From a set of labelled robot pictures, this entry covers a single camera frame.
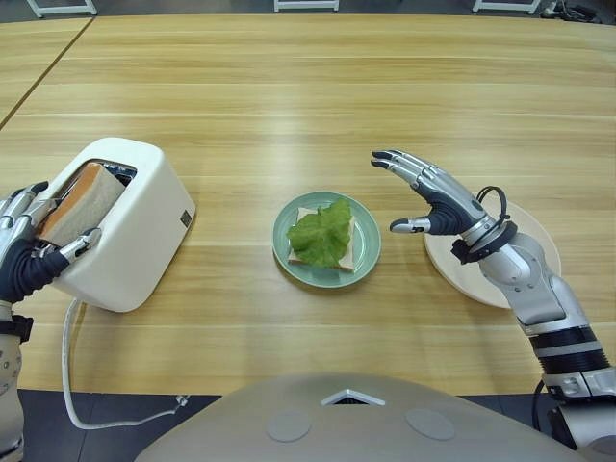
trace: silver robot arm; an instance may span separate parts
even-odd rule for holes
[[[36,249],[37,227],[58,206],[55,199],[35,201],[46,188],[46,182],[37,183],[0,200],[0,462],[23,458],[19,345],[29,340],[33,319],[15,315],[13,305],[49,284],[101,234],[93,228],[60,249]]]
[[[457,235],[452,253],[462,264],[478,262],[483,275],[507,298],[529,337],[553,398],[554,436],[590,460],[616,456],[616,370],[589,326],[569,285],[546,264],[543,248],[517,232],[501,210],[490,217],[466,188],[442,169],[401,151],[373,152],[372,165],[408,182],[432,206],[422,218],[395,220],[394,232]],[[499,188],[489,187],[480,194]]]

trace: plate rim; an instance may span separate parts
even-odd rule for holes
[[[333,194],[334,196],[343,197],[345,199],[350,200],[351,202],[353,202],[354,204],[359,206],[360,209],[362,209],[364,212],[366,212],[366,214],[368,214],[368,217],[370,217],[372,219],[372,222],[374,223],[374,229],[376,229],[376,236],[378,237],[378,248],[376,250],[376,258],[374,259],[372,264],[368,267],[368,269],[366,270],[366,273],[363,276],[359,277],[358,279],[355,279],[354,281],[346,282],[346,283],[335,285],[335,286],[325,286],[325,285],[322,285],[322,284],[319,284],[319,283],[313,283],[313,282],[304,281],[303,279],[299,278],[296,274],[294,274],[293,272],[289,271],[287,269],[287,267],[285,266],[285,263],[283,262],[283,260],[280,257],[280,255],[278,255],[278,251],[276,250],[276,245],[275,245],[275,231],[276,231],[276,222],[278,222],[278,219],[280,218],[280,215],[282,214],[283,210],[285,210],[285,208],[287,208],[287,206],[289,204],[291,204],[292,202],[300,199],[301,197],[304,197],[306,195],[318,194],[318,193]],[[381,255],[381,246],[382,246],[382,243],[381,243],[381,231],[380,231],[380,229],[378,229],[378,222],[376,221],[376,218],[374,218],[372,216],[372,214],[370,213],[370,210],[368,210],[368,208],[364,204],[362,204],[360,201],[358,201],[357,199],[352,198],[349,195],[342,194],[341,192],[333,192],[333,191],[327,191],[327,190],[318,190],[318,191],[305,192],[304,194],[300,194],[300,195],[294,197],[293,199],[289,200],[288,202],[285,203],[285,205],[282,206],[282,208],[280,209],[280,212],[278,212],[278,215],[276,215],[276,218],[273,221],[273,227],[271,228],[271,248],[273,249],[273,254],[274,254],[274,257],[276,257],[276,260],[277,260],[278,264],[291,277],[293,277],[297,281],[301,282],[302,284],[306,284],[306,285],[311,286],[311,287],[318,287],[320,289],[340,289],[342,287],[352,286],[353,284],[356,284],[357,282],[361,281],[363,278],[365,278],[368,274],[370,274],[372,272],[372,270],[376,266],[376,263],[378,263],[378,260],[379,260],[380,255]]]

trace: wooden table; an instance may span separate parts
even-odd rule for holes
[[[88,19],[0,24],[0,128]]]
[[[500,185],[534,214],[616,360],[615,63],[615,28],[562,21],[96,18],[0,132],[2,189],[119,136],[161,146],[198,214],[140,309],[82,313],[75,388],[226,394],[284,373],[354,371],[455,394],[529,393],[540,368],[511,312],[458,293],[420,236],[387,231],[426,206],[370,167],[383,147],[473,191]],[[311,289],[274,263],[277,213],[315,190],[349,194],[376,217],[382,253],[363,283]],[[17,306],[37,320],[21,387],[60,388],[68,302],[46,289]]]

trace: lettuce leaf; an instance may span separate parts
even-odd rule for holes
[[[329,207],[319,207],[287,232],[291,247],[302,262],[313,267],[331,268],[347,253],[350,240],[350,206],[338,199]]]

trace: floor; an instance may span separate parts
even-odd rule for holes
[[[272,0],[93,0],[101,16],[121,14],[178,14],[178,13],[272,13]],[[474,0],[341,0],[340,13],[401,13],[401,14],[475,14]],[[38,0],[41,7],[83,3],[80,0]],[[550,3],[544,0],[542,6]],[[614,24],[613,0],[570,0],[570,6],[582,5],[596,10],[603,24]],[[541,8],[533,17],[539,17]],[[287,11],[285,14],[302,14]],[[526,13],[481,11],[481,15],[528,17]],[[74,17],[75,14],[51,17]],[[38,20],[25,0],[0,0],[0,22]]]
[[[125,462],[137,455],[164,433],[188,419],[219,397],[191,397],[186,407],[141,426],[84,431],[74,427],[64,409],[59,392],[20,390],[25,415],[25,458],[23,462]],[[463,397],[524,424],[531,425],[532,395]],[[171,396],[75,394],[77,415],[83,422],[101,423],[143,419],[174,406]],[[554,401],[547,395],[539,399],[540,424],[544,433],[547,413]]]

